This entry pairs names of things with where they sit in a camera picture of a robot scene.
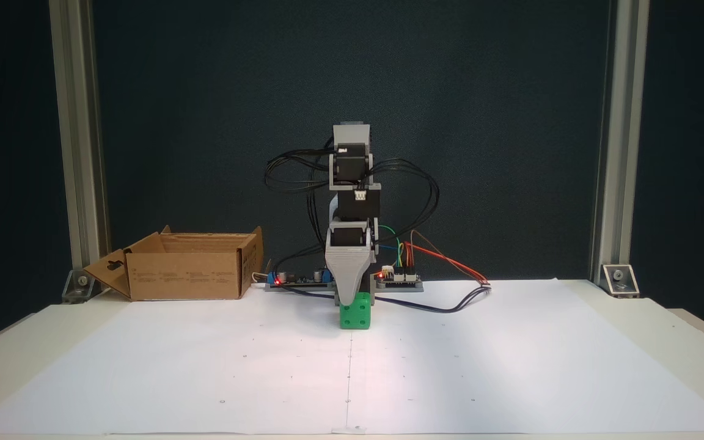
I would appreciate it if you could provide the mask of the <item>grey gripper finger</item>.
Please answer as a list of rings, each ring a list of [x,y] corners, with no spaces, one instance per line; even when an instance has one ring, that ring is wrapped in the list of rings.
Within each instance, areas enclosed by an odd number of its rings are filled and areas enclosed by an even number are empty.
[[[352,304],[359,292],[364,273],[375,261],[370,247],[325,248],[325,263],[335,279],[340,304]]]

